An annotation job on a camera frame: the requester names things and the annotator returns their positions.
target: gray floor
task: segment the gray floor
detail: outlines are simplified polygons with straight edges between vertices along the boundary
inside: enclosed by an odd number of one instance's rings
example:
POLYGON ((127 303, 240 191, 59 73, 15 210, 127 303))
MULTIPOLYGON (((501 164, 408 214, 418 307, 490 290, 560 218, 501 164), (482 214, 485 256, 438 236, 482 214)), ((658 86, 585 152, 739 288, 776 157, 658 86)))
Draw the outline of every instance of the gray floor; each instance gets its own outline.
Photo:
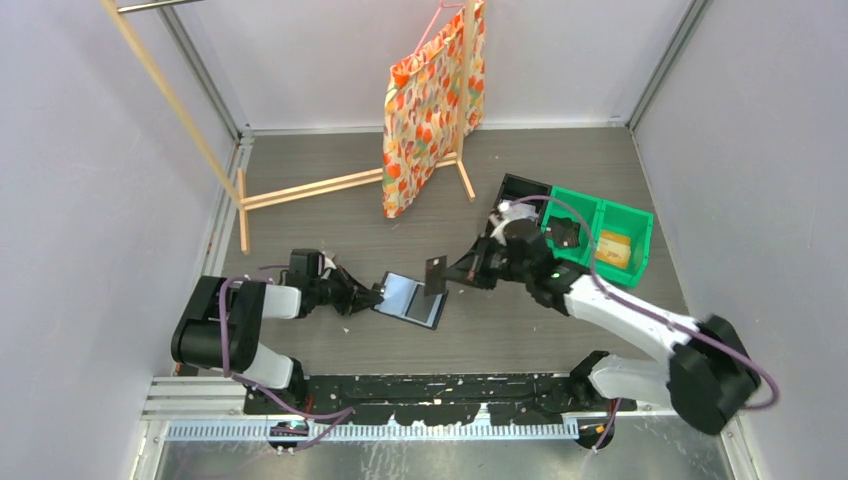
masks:
MULTIPOLYGON (((381 134, 258 137, 247 170, 249 195, 376 168, 381 134)), ((443 168, 397 219, 380 209, 380 185, 276 205, 250 213, 252 253, 233 230, 227 275, 286 263, 292 248, 336 252, 367 286, 387 270, 423 279, 424 260, 456 260, 484 224, 504 173, 653 211, 625 129, 480 131, 466 141, 465 163, 477 191, 469 203, 459 176, 443 168)), ((651 260, 635 294, 683 312, 685 305, 659 222, 651 260)), ((373 312, 342 318, 318 308, 299 320, 266 322, 262 342, 299 359, 307 374, 568 371, 596 349, 640 352, 619 338, 538 306, 523 287, 494 291, 453 286, 436 331, 373 312)))

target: cable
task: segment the cable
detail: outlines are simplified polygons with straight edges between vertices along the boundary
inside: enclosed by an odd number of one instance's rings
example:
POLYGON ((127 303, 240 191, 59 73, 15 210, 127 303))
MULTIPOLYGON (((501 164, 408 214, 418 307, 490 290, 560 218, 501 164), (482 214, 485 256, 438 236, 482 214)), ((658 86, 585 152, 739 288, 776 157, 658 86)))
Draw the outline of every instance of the cable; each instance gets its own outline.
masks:
POLYGON ((257 268, 257 270, 259 270, 261 272, 262 270, 271 270, 271 269, 274 269, 274 268, 279 268, 281 270, 285 270, 285 269, 289 268, 289 266, 288 265, 265 265, 264 267, 257 268))
POLYGON ((607 435, 609 435, 609 431, 612 429, 612 426, 615 425, 615 416, 618 414, 618 409, 621 408, 621 399, 615 399, 615 403, 612 406, 612 411, 610 412, 610 421, 607 422, 606 427, 604 427, 604 431, 601 432, 601 437, 598 438, 598 441, 595 442, 595 445, 592 446, 592 451, 595 452, 595 455, 598 454, 598 449, 601 448, 601 445, 604 444, 604 440, 606 440, 607 435))
MULTIPOLYGON (((580 213, 577 212, 577 210, 575 210, 574 208, 572 208, 570 205, 563 202, 562 200, 560 200, 558 198, 551 197, 549 195, 530 195, 530 196, 527 196, 527 197, 519 198, 518 200, 513 201, 511 204, 515 205, 517 203, 527 203, 531 200, 553 201, 553 202, 556 202, 557 204, 559 204, 560 206, 562 206, 563 208, 565 208, 566 210, 568 210, 568 212, 571 213, 572 215, 574 215, 574 217, 577 218, 577 220, 580 222, 581 228, 583 228, 583 230, 586 232, 586 236, 589 238, 589 247, 591 248, 591 251, 595 251, 597 243, 595 243, 595 237, 592 235, 592 228, 586 222, 586 219, 584 219, 583 216, 580 215, 580 213)), ((594 282, 595 286, 598 287, 598 290, 603 292, 603 294, 606 295, 608 298, 611 298, 612 300, 618 302, 620 305, 623 305, 623 306, 629 308, 630 310, 632 310, 636 313, 641 313, 642 315, 645 315, 646 317, 648 317, 652 320, 655 320, 655 321, 661 323, 662 325, 664 325, 666 327, 674 328, 675 330, 681 331, 681 332, 689 335, 690 337, 697 339, 700 342, 706 343, 707 345, 709 345, 709 346, 715 348, 716 350, 724 353, 725 355, 736 360, 737 362, 741 363, 742 365, 745 365, 747 368, 757 372, 757 374, 760 375, 760 377, 762 377, 762 379, 768 384, 769 388, 771 389, 771 398, 766 400, 763 403, 760 403, 760 404, 746 405, 745 407, 743 407, 745 410, 764 410, 764 409, 773 407, 775 404, 777 404, 778 400, 780 399, 780 388, 777 386, 777 382, 775 381, 774 377, 772 377, 771 374, 769 374, 763 367, 757 365, 753 360, 746 357, 745 355, 742 355, 741 353, 737 352, 736 350, 728 347, 727 345, 725 345, 725 344, 723 344, 723 343, 721 343, 717 340, 714 340, 714 339, 708 337, 707 335, 704 335, 703 333, 701 333, 699 331, 696 331, 696 330, 693 330, 689 327, 680 325, 676 322, 672 322, 669 319, 663 317, 662 315, 659 315, 659 314, 657 314, 657 313, 655 313, 651 310, 648 310, 648 309, 646 309, 646 308, 644 308, 640 305, 636 305, 635 303, 633 303, 633 302, 631 302, 631 301, 629 301, 625 298, 619 297, 615 293, 609 291, 607 289, 606 285, 604 285, 603 280, 598 275, 598 273, 595 269, 595 263, 596 262, 597 262, 597 259, 595 258, 595 256, 590 255, 589 256, 589 274, 591 275, 592 281, 594 282)))
MULTIPOLYGON (((260 270, 267 269, 267 268, 279 268, 279 266, 262 267, 262 268, 260 268, 260 270)), ((241 384, 245 385, 246 387, 252 387, 252 388, 259 390, 260 392, 265 394, 265 396, 270 398, 274 403, 279 405, 280 408, 282 408, 283 410, 286 410, 287 412, 293 413, 295 415, 300 415, 301 417, 304 417, 304 418, 310 418, 312 420, 336 419, 336 421, 333 422, 333 424, 330 425, 330 427, 328 427, 326 430, 324 430, 324 432, 322 432, 320 435, 318 435, 314 439, 306 442, 304 445, 298 446, 298 448, 296 448, 295 451, 300 451, 300 450, 304 450, 306 448, 309 448, 312 445, 315 445, 315 443, 317 443, 317 440, 323 438, 325 435, 330 433, 330 431, 332 431, 333 428, 338 426, 345 418, 347 418, 351 413, 353 413, 354 412, 353 407, 348 407, 344 410, 340 410, 340 411, 335 412, 335 413, 323 414, 323 415, 315 415, 315 414, 311 414, 311 413, 301 412, 300 410, 297 410, 296 408, 294 408, 294 407, 290 406, 289 404, 287 404, 286 402, 284 402, 283 399, 281 399, 280 397, 275 395, 274 392, 269 390, 267 387, 260 385, 259 383, 254 382, 253 380, 249 380, 247 378, 244 378, 241 375, 233 375, 232 374, 232 371, 230 370, 230 336, 229 336, 229 330, 227 328, 227 318, 228 318, 227 289, 230 288, 230 285, 232 285, 234 282, 238 282, 238 281, 245 281, 245 278, 243 278, 243 277, 230 277, 230 278, 224 280, 224 282, 221 284, 221 289, 218 291, 218 320, 221 324, 221 365, 222 365, 221 370, 222 370, 222 373, 223 373, 225 378, 232 377, 233 380, 240 382, 241 384)))

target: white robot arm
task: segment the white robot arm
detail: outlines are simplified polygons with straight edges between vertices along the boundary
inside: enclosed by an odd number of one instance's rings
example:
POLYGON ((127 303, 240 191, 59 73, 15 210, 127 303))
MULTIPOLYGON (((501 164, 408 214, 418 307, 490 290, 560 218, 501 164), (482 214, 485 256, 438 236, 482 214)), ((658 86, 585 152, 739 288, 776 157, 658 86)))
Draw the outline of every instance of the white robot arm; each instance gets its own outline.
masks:
POLYGON ((491 234, 481 234, 446 269, 444 279, 483 289, 494 288, 498 280, 524 283, 540 305, 608 330, 653 359, 593 352, 572 371, 572 377, 585 380, 587 390, 606 399, 670 406, 697 430, 721 432, 757 390, 760 376, 684 331, 710 337, 747 358, 730 323, 715 315, 699 321, 665 311, 593 278, 582 265, 555 259, 535 223, 521 217, 509 205, 493 211, 491 234))

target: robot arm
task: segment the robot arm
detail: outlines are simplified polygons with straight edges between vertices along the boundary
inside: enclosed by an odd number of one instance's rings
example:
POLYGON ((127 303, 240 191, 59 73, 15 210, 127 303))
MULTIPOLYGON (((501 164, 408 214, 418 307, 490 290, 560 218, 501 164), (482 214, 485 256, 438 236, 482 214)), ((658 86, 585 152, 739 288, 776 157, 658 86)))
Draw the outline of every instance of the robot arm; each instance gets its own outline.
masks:
MULTIPOLYGON (((504 204, 490 215, 494 229, 444 273, 444 278, 492 289, 498 280, 521 282, 540 305, 593 323, 644 351, 652 361, 594 352, 572 376, 593 394, 671 406, 697 430, 717 435, 760 385, 760 377, 728 355, 669 328, 606 295, 587 268, 555 259, 535 223, 504 204)), ((747 357, 729 322, 674 314, 600 280, 610 293, 637 308, 712 337, 747 357)))
POLYGON ((179 363, 221 370, 221 302, 229 338, 230 369, 274 390, 303 390, 300 362, 259 342, 262 320, 303 318, 319 305, 332 305, 340 315, 352 315, 383 301, 341 265, 313 249, 292 250, 281 285, 244 280, 224 288, 225 278, 198 280, 171 338, 171 356, 179 363))

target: black card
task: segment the black card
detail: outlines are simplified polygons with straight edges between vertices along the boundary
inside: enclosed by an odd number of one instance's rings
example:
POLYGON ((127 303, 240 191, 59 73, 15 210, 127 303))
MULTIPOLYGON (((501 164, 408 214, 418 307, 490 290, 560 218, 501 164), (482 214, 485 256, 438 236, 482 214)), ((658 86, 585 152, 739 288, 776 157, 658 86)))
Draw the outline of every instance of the black card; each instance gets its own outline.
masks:
POLYGON ((448 282, 445 280, 445 270, 447 269, 448 257, 431 258, 427 260, 424 268, 424 296, 439 295, 445 293, 448 282))

